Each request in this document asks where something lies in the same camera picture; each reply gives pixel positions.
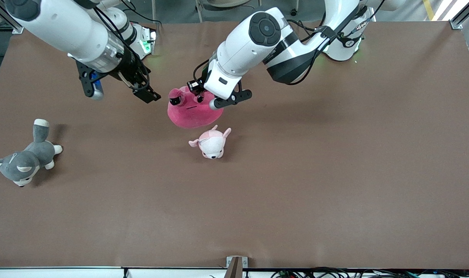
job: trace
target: gray floor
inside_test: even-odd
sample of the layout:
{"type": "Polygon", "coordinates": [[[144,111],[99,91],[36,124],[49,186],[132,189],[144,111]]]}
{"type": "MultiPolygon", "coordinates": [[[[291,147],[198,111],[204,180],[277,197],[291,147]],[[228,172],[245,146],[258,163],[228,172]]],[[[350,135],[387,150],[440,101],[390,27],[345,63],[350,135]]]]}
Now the gray floor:
{"type": "MultiPolygon", "coordinates": [[[[432,10],[438,11],[444,1],[445,0],[430,0],[432,10]]],[[[444,12],[443,15],[446,14],[457,1],[458,0],[450,1],[450,5],[447,7],[446,12],[444,12]]],[[[141,14],[152,18],[151,0],[133,0],[132,2],[141,14]]],[[[258,5],[258,0],[251,0],[244,6],[223,11],[212,10],[214,9],[213,7],[206,5],[202,13],[203,19],[204,21],[241,21],[246,16],[253,13],[254,8],[259,9],[258,5]]],[[[290,12],[295,8],[295,6],[296,0],[262,0],[262,8],[279,7],[287,18],[301,20],[304,22],[320,20],[325,10],[323,0],[300,0],[298,14],[296,14],[296,16],[291,16],[290,12]]],[[[120,5],[118,7],[121,9],[126,8],[124,5],[120,5]]],[[[156,0],[156,9],[157,19],[162,21],[162,23],[199,22],[194,0],[156,0]]],[[[126,14],[128,14],[130,20],[148,22],[146,19],[134,14],[132,11],[126,11],[126,14]]],[[[424,21],[429,20],[429,17],[423,0],[407,0],[405,5],[396,11],[378,11],[376,19],[377,21],[424,21]]],[[[469,46],[469,18],[463,23],[463,26],[464,29],[462,32],[464,33],[467,45],[469,46]]],[[[0,32],[0,65],[3,59],[2,56],[6,52],[10,37],[11,33],[0,32]]]]}

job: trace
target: chair leg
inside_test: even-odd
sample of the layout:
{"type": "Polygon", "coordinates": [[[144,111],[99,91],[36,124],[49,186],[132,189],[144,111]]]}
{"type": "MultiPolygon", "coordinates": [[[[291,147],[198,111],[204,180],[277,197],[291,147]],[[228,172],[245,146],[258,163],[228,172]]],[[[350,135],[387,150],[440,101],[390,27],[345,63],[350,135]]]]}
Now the chair leg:
{"type": "Polygon", "coordinates": [[[152,19],[157,20],[157,13],[155,12],[155,0],[152,0],[152,19]]]}
{"type": "Polygon", "coordinates": [[[203,18],[202,18],[202,3],[200,3],[200,0],[195,0],[195,5],[197,7],[197,11],[198,11],[198,18],[200,19],[200,23],[203,22],[203,18]]]}

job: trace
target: plush dog tail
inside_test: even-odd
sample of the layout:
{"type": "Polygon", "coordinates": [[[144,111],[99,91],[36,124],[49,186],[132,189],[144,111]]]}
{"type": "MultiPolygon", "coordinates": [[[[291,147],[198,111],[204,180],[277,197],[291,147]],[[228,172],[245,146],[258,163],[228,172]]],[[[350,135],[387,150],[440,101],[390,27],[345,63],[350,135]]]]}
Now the plush dog tail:
{"type": "Polygon", "coordinates": [[[34,121],[34,142],[44,142],[49,136],[49,122],[43,119],[34,121]]]}

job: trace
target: floor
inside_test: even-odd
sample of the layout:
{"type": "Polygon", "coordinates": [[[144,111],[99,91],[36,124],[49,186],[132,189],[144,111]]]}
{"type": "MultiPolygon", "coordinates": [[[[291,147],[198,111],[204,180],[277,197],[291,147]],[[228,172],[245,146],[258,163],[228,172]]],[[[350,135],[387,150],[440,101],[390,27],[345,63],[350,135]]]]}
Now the floor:
{"type": "MultiPolygon", "coordinates": [[[[137,10],[145,17],[152,18],[151,0],[133,0],[137,10]]],[[[406,0],[406,3],[396,11],[378,11],[377,21],[425,21],[448,20],[452,18],[467,0],[406,0]]],[[[316,21],[322,18],[325,6],[322,0],[300,0],[298,14],[291,16],[291,10],[296,7],[296,0],[262,0],[261,8],[279,7],[287,18],[301,21],[316,21]]],[[[163,23],[197,23],[198,13],[193,0],[156,0],[157,19],[163,23]]],[[[241,7],[229,10],[216,10],[205,5],[202,12],[204,21],[241,21],[249,16],[254,9],[259,9],[258,0],[251,0],[241,7]]],[[[133,21],[146,22],[132,11],[126,12],[133,21]]],[[[469,18],[464,21],[463,34],[469,47],[469,18]]],[[[6,52],[10,32],[0,32],[0,65],[6,52]]]]}

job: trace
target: pink plush pig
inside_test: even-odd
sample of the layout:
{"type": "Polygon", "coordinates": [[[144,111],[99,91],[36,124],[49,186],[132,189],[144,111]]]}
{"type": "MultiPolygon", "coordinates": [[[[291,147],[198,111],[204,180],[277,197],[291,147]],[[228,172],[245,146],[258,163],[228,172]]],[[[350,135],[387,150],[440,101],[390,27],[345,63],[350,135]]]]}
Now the pink plush pig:
{"type": "Polygon", "coordinates": [[[210,125],[221,115],[222,109],[212,110],[208,103],[215,96],[205,91],[195,96],[187,86],[169,92],[168,116],[178,127],[194,129],[210,125]]]}
{"type": "Polygon", "coordinates": [[[224,133],[216,129],[217,125],[211,130],[203,132],[199,139],[189,141],[188,143],[193,148],[199,147],[205,158],[221,158],[224,154],[224,144],[226,144],[227,136],[231,133],[231,128],[226,129],[224,133]]]}

